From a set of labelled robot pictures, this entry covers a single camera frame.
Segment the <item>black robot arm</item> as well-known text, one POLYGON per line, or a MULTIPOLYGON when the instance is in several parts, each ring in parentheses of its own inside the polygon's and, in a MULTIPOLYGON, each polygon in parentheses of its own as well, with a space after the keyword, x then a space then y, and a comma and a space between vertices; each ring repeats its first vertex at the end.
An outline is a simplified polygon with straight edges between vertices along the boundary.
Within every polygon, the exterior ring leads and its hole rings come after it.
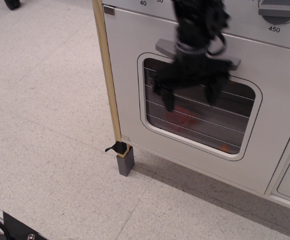
POLYGON ((233 65, 230 60, 215 59, 224 52, 210 52, 212 40, 225 38, 222 29, 228 26, 229 15, 221 0, 175 0, 173 8, 178 22, 175 58, 153 78, 153 91, 161 96, 164 107, 174 109, 174 90, 204 85, 205 98, 214 105, 224 83, 229 80, 233 65))

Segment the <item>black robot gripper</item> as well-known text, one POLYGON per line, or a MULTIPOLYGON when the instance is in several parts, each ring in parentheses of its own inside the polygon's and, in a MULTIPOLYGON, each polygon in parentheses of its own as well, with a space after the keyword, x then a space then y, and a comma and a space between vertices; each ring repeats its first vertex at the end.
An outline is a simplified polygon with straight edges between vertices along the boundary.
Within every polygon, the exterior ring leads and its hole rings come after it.
POLYGON ((175 43, 175 59, 158 70, 152 79, 154 92, 161 96, 165 109, 172 112, 175 90, 204 85, 205 98, 209 105, 214 105, 229 80, 232 63, 208 58, 210 53, 206 48, 175 43))

